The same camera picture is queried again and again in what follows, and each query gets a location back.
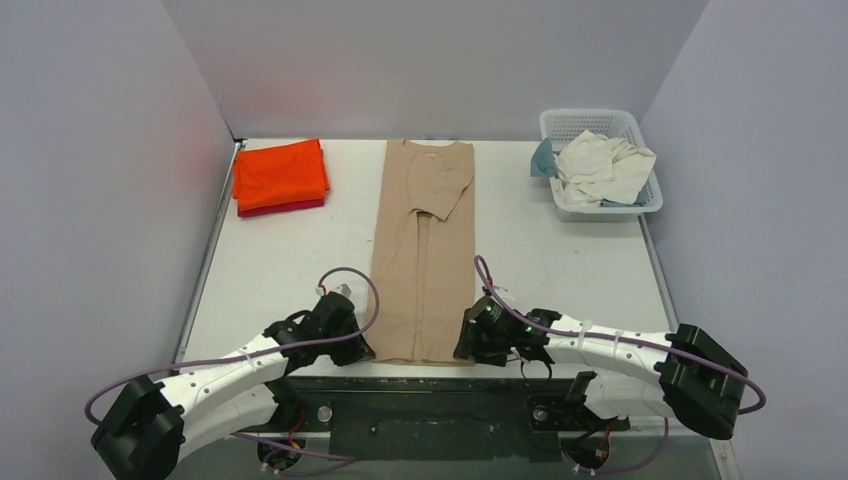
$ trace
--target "metal screw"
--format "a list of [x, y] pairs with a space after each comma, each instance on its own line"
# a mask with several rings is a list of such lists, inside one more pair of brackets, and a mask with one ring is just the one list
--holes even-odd
[[318, 408], [318, 421], [327, 423], [333, 418], [333, 409], [324, 405]]
[[537, 408], [533, 410], [533, 420], [537, 422], [544, 422], [548, 419], [548, 411], [543, 408]]

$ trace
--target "white wall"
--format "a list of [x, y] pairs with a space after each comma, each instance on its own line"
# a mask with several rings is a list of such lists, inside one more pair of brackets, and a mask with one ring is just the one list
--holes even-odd
[[0, 476], [111, 478], [83, 403], [173, 355], [232, 145], [158, 0], [0, 2]]
[[642, 121], [677, 314], [769, 396], [748, 479], [846, 478], [848, 2], [712, 0]]
[[536, 139], [645, 113], [707, 0], [163, 0], [236, 136]]

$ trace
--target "black metal plate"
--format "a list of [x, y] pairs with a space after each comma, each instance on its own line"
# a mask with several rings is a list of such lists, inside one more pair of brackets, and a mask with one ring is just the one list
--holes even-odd
[[[532, 433], [531, 398], [561, 398], [570, 379], [396, 379], [287, 377], [268, 384], [281, 410], [306, 409], [303, 432], [331, 430], [330, 451], [360, 460], [490, 460], [514, 456], [559, 462], [556, 433]], [[333, 409], [330, 422], [317, 409]], [[558, 431], [596, 421], [585, 407]], [[292, 421], [254, 431], [287, 432]]]

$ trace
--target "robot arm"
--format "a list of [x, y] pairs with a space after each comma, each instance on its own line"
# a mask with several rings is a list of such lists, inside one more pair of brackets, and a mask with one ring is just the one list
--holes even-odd
[[362, 336], [280, 348], [355, 333], [359, 327], [349, 294], [342, 285], [323, 295], [313, 310], [273, 323], [222, 357], [229, 359], [226, 363], [216, 360], [223, 364], [186, 369], [155, 383], [146, 375], [130, 381], [99, 423], [92, 446], [118, 479], [163, 479], [198, 448], [269, 422], [280, 402], [266, 382], [311, 365], [321, 355], [337, 366], [375, 357]]
[[[267, 382], [312, 364], [320, 355], [329, 355], [337, 366], [375, 357], [362, 336], [333, 344], [323, 341], [357, 332], [348, 294], [343, 286], [323, 295], [312, 311], [273, 323], [222, 357], [226, 362], [215, 361], [224, 364], [184, 369], [159, 382], [148, 376], [132, 380], [98, 425], [92, 445], [116, 478], [164, 479], [179, 461], [214, 440], [251, 426], [279, 424], [276, 417], [285, 402]], [[579, 333], [549, 336], [527, 325], [528, 318], [541, 327]], [[488, 293], [466, 311], [454, 356], [500, 366], [510, 354], [548, 365], [586, 365], [601, 373], [580, 373], [563, 396], [598, 421], [627, 415], [674, 417], [710, 438], [732, 436], [744, 384], [627, 339], [690, 352], [747, 375], [697, 327], [681, 325], [674, 334], [630, 332], [543, 309], [532, 310], [520, 321]]]
[[575, 332], [564, 337], [545, 333], [520, 321], [493, 299], [488, 290], [466, 310], [454, 356], [503, 366], [507, 356], [522, 361], [580, 364], [599, 369], [588, 382], [578, 382], [579, 396], [599, 419], [622, 416], [676, 418], [709, 438], [730, 439], [745, 384], [734, 376], [656, 348], [683, 351], [747, 377], [747, 370], [709, 335], [692, 325], [676, 333], [616, 330], [578, 321], [544, 309], [526, 319], [546, 329]]

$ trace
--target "red cloth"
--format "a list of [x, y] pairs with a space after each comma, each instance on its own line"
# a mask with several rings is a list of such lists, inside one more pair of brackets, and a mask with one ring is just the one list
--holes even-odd
[[318, 207], [330, 190], [318, 139], [239, 152], [233, 171], [239, 216]]
[[239, 210], [238, 214], [241, 218], [258, 217], [259, 215], [268, 215], [269, 213], [292, 212], [295, 210], [305, 210], [307, 208], [323, 207], [324, 200], [305, 200], [303, 202], [284, 203], [282, 205], [271, 205], [270, 207], [259, 207], [250, 210]]

